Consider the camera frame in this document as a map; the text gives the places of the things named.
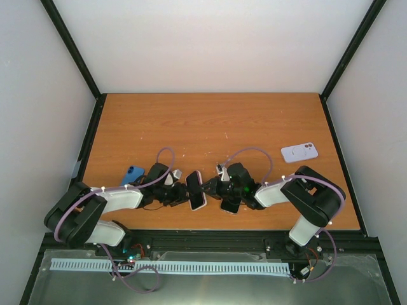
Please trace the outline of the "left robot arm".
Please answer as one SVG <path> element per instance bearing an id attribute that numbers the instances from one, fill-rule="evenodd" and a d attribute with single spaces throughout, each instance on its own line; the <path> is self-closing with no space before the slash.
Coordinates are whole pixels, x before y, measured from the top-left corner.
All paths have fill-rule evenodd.
<path id="1" fill-rule="evenodd" d="M 46 214 L 44 225 L 54 232 L 58 242 L 71 248 L 87 243 L 110 246 L 117 255 L 127 255 L 132 248 L 129 230 L 117 220 L 101 216 L 119 210 L 144 208 L 154 201 L 176 206 L 188 201 L 188 189 L 181 183 L 182 172 L 170 171 L 155 163 L 147 174 L 131 166 L 119 187 L 89 187 L 74 183 Z"/>

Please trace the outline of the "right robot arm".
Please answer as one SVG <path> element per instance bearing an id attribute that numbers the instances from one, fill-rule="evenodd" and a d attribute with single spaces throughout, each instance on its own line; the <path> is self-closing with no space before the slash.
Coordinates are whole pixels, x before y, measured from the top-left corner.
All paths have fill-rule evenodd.
<path id="1" fill-rule="evenodd" d="M 344 191 L 308 166 L 276 182 L 255 182 L 241 163 L 217 166 L 217 176 L 201 184 L 200 190 L 219 200 L 221 209 L 235 214 L 240 205 L 264 210 L 290 202 L 300 213 L 289 231 L 289 239 L 299 247 L 308 245 L 342 210 Z"/>

